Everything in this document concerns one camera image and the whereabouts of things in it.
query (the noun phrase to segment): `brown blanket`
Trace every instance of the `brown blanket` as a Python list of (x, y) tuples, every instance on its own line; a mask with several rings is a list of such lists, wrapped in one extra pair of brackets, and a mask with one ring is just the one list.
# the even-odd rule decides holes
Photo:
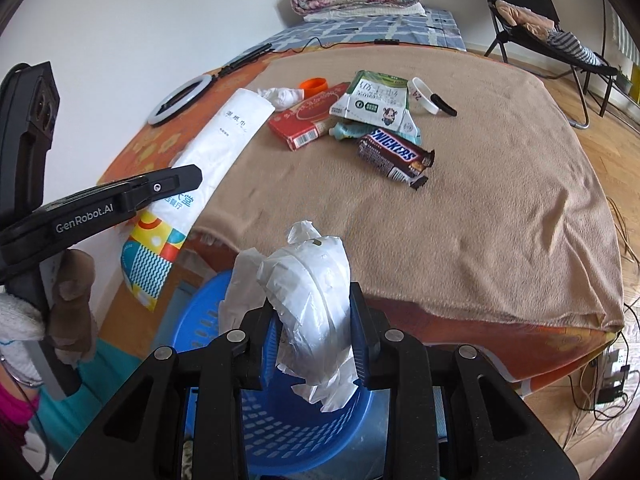
[(270, 254), (293, 222), (342, 237), (367, 294), (450, 319), (618, 330), (620, 252), (598, 179), (542, 83), (473, 54), (365, 46), (277, 60), (251, 89), (331, 85), (357, 70), (419, 76), (458, 116), (414, 108), (436, 150), (417, 191), (380, 175), (356, 144), (323, 137), (291, 152), (264, 126), (195, 228)]

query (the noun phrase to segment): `pink clothing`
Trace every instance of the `pink clothing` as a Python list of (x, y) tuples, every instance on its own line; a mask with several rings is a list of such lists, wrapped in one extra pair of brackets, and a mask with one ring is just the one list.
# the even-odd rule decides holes
[(16, 399), (0, 384), (0, 425), (4, 427), (15, 442), (16, 447), (26, 444), (24, 433), (33, 416), (33, 410), (38, 409), (40, 396), (31, 401), (33, 409), (24, 400)]

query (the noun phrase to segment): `silver screw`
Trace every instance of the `silver screw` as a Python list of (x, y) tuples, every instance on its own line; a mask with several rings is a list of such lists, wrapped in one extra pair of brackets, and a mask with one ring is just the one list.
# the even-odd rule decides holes
[(473, 348), (471, 345), (462, 345), (458, 352), (465, 359), (475, 359), (478, 356), (478, 350)]
[(385, 337), (389, 339), (389, 341), (393, 341), (397, 343), (399, 341), (402, 341), (402, 339), (404, 339), (404, 334), (399, 330), (392, 328), (391, 330), (387, 330), (385, 332)]
[(174, 353), (174, 351), (171, 350), (170, 346), (161, 346), (159, 348), (156, 348), (156, 351), (154, 352), (154, 357), (159, 361), (164, 361), (165, 359), (168, 359), (169, 357), (171, 357), (172, 353)]
[(232, 330), (226, 335), (226, 339), (232, 343), (239, 343), (244, 340), (246, 334), (242, 330)]

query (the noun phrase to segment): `teal fabric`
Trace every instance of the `teal fabric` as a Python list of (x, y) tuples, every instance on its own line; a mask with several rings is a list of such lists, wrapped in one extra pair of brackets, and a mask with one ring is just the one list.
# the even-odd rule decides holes
[(98, 339), (95, 358), (78, 367), (82, 386), (74, 395), (65, 400), (52, 400), (43, 388), (38, 415), (54, 459), (60, 460), (73, 446), (140, 362), (137, 357)]

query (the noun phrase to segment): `white ring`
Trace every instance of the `white ring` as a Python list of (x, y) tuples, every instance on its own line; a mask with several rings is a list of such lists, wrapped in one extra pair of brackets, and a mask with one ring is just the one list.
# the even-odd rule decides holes
[(414, 77), (411, 81), (406, 82), (409, 89), (409, 95), (425, 110), (431, 114), (437, 114), (439, 108), (429, 99), (433, 92), (425, 85), (424, 81), (419, 77)]
[[(156, 106), (149, 114), (149, 117), (146, 120), (146, 122), (151, 124), (151, 126), (153, 126), (154, 124), (161, 123), (168, 117), (171, 117), (172, 115), (177, 113), (180, 110), (180, 108), (182, 108), (185, 104), (187, 104), (194, 97), (196, 97), (196, 95), (202, 92), (207, 86), (209, 86), (209, 83), (211, 83), (211, 79), (212, 77), (209, 74), (202, 74), (197, 77), (194, 77), (190, 81), (187, 81), (184, 85), (179, 86), (173, 92), (171, 92), (167, 97), (165, 97), (164, 99), (162, 99), (162, 101), (158, 103), (158, 106)], [(183, 92), (185, 88), (188, 88), (195, 84), (197, 84), (197, 86), (194, 87), (187, 95), (183, 96), (178, 102), (168, 107), (167, 110), (165, 110), (164, 112), (158, 113), (165, 103), (169, 102), (171, 99), (176, 97), (180, 92)]]

